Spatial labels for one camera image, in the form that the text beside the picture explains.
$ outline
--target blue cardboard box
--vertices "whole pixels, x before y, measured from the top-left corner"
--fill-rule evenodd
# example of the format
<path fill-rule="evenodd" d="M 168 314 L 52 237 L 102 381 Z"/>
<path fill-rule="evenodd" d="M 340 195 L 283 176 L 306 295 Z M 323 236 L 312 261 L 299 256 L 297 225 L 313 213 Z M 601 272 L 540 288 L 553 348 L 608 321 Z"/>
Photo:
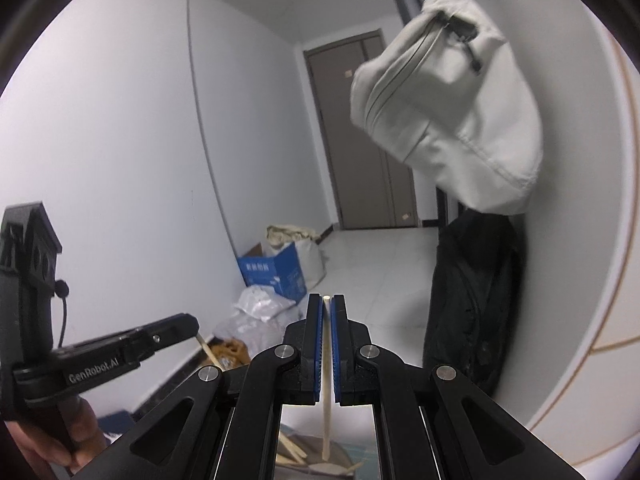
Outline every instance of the blue cardboard box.
<path fill-rule="evenodd" d="M 271 285 L 277 294 L 298 303 L 306 294 L 295 244 L 289 244 L 275 256 L 264 256 L 257 244 L 238 258 L 238 266 L 247 286 Z"/>

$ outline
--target white tile floor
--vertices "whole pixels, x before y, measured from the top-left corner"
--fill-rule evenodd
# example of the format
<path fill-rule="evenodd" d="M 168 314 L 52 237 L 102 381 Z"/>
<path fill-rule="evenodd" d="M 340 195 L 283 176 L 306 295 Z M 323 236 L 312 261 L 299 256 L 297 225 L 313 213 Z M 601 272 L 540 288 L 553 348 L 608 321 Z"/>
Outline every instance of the white tile floor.
<path fill-rule="evenodd" d="M 349 318 L 367 325 L 372 343 L 420 366 L 437 243 L 434 228 L 333 232 L 320 245 L 326 276 L 311 292 L 343 294 Z M 282 422 L 300 433 L 320 435 L 321 403 L 285 406 Z M 374 444 L 370 407 L 334 404 L 332 439 Z"/>

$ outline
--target metal bolt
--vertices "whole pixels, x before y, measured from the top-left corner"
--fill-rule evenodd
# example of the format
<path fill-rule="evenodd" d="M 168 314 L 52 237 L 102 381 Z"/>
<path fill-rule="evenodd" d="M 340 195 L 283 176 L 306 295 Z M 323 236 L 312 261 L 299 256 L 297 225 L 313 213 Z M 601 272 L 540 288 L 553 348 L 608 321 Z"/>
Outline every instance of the metal bolt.
<path fill-rule="evenodd" d="M 277 346 L 273 351 L 276 354 L 276 357 L 280 359 L 286 359 L 287 357 L 291 357 L 293 355 L 294 349 L 293 346 L 290 345 L 280 345 Z"/>
<path fill-rule="evenodd" d="M 380 348 L 375 345 L 364 345 L 360 349 L 360 355 L 365 359 L 373 359 L 380 355 Z"/>
<path fill-rule="evenodd" d="M 436 370 L 436 375 L 443 381 L 452 381 L 456 378 L 456 369 L 450 366 L 444 365 Z"/>
<path fill-rule="evenodd" d="M 205 381 L 206 383 L 208 383 L 209 381 L 216 380 L 219 374 L 220 372 L 215 366 L 205 366 L 198 372 L 198 377 L 201 381 Z"/>

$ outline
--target door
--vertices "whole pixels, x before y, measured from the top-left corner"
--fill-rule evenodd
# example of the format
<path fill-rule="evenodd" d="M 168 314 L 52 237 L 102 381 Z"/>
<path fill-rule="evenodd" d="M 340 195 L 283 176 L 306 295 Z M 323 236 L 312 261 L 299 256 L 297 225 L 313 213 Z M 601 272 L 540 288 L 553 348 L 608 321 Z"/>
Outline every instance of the door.
<path fill-rule="evenodd" d="M 350 120 L 353 74 L 382 50 L 376 32 L 306 53 L 343 229 L 416 225 L 411 169 Z"/>

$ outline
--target black bag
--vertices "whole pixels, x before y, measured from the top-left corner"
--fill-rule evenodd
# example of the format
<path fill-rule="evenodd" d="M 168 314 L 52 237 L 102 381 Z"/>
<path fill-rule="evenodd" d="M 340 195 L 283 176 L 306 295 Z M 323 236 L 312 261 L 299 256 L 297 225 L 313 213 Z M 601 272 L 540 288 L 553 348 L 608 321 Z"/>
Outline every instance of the black bag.
<path fill-rule="evenodd" d="M 467 209 L 440 233 L 422 366 L 451 365 L 491 395 L 498 383 L 521 264 L 506 216 Z"/>

